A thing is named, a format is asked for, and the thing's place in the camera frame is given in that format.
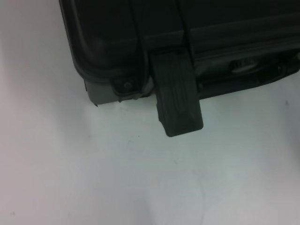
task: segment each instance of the case latch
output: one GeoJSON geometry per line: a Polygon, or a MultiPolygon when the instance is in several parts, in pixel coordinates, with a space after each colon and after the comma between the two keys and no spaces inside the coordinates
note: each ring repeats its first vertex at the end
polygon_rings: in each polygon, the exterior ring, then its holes
{"type": "Polygon", "coordinates": [[[169,137],[203,128],[193,65],[186,49],[150,55],[159,121],[169,137]]]}

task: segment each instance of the plastic case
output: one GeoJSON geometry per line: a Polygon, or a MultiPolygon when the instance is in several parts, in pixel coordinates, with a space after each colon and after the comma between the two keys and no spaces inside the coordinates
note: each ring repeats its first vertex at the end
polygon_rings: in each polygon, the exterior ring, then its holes
{"type": "Polygon", "coordinates": [[[168,136],[203,128],[199,99],[300,69],[294,0],[60,0],[95,105],[156,93],[168,136]]]}

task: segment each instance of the white table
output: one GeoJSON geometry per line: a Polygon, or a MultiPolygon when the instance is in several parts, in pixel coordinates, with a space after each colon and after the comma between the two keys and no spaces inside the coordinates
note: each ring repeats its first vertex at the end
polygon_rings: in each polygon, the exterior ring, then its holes
{"type": "Polygon", "coordinates": [[[168,138],[155,97],[89,101],[58,0],[1,0],[0,102],[1,225],[300,224],[299,74],[168,138]]]}

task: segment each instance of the case lid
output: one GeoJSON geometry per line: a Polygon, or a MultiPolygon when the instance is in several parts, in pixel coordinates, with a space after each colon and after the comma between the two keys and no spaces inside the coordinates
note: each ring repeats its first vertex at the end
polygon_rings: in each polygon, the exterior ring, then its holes
{"type": "Polygon", "coordinates": [[[79,74],[90,83],[110,83],[119,101],[155,87],[168,136],[203,127],[199,97],[263,85],[300,69],[300,2],[294,0],[60,3],[79,74]]]}

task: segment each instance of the black latch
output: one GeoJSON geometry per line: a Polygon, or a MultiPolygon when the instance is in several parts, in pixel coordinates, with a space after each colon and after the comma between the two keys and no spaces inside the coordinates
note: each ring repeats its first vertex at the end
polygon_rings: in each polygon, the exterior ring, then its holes
{"type": "Polygon", "coordinates": [[[184,48],[150,55],[159,121],[169,137],[203,128],[195,71],[184,48]]]}

